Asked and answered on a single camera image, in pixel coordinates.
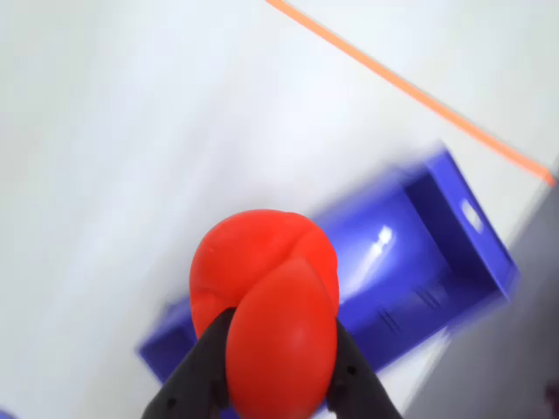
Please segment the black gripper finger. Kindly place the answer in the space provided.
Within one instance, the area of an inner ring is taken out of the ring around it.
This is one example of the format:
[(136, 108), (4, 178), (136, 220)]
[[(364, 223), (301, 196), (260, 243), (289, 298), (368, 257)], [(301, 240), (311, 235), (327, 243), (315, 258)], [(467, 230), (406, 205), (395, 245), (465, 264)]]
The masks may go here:
[(162, 383), (147, 418), (235, 418), (225, 379), (225, 344), (235, 310), (197, 337), (187, 306), (175, 306), (145, 340), (145, 362)]
[(340, 321), (335, 369), (326, 394), (338, 419), (402, 419), (383, 384)]

